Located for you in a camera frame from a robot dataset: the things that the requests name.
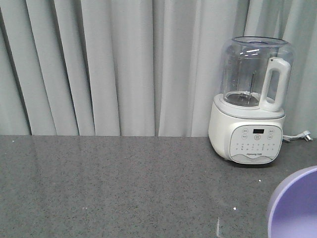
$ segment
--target blender handle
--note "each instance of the blender handle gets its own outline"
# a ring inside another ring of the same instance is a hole
[[[267,100],[268,88],[271,82],[273,71],[279,72],[278,85],[275,95],[275,101],[269,102]],[[261,93],[261,98],[259,102],[260,109],[276,112],[278,111],[283,104],[285,93],[287,90],[287,82],[289,78],[289,74],[291,71],[291,65],[289,62],[283,60],[279,57],[272,57],[268,60],[267,69],[265,73],[263,89]]]

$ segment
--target control panel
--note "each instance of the control panel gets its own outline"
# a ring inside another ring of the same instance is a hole
[[[282,137],[281,128],[275,125],[237,127],[230,139],[230,158],[238,163],[247,164],[270,162],[278,155]]]

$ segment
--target power cord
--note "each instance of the power cord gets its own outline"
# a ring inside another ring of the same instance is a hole
[[[290,142],[295,139],[305,139],[306,141],[313,141],[311,138],[311,132],[309,130],[305,130],[298,135],[283,135],[283,140],[285,142]]]

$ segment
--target blender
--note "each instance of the blender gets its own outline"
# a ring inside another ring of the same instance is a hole
[[[208,130],[217,154],[240,164],[277,157],[293,59],[281,39],[236,37],[224,45],[222,93],[213,99]]]

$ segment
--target purple bowl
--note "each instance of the purple bowl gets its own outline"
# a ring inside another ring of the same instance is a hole
[[[268,238],[317,237],[317,166],[299,170],[277,186],[267,223]]]

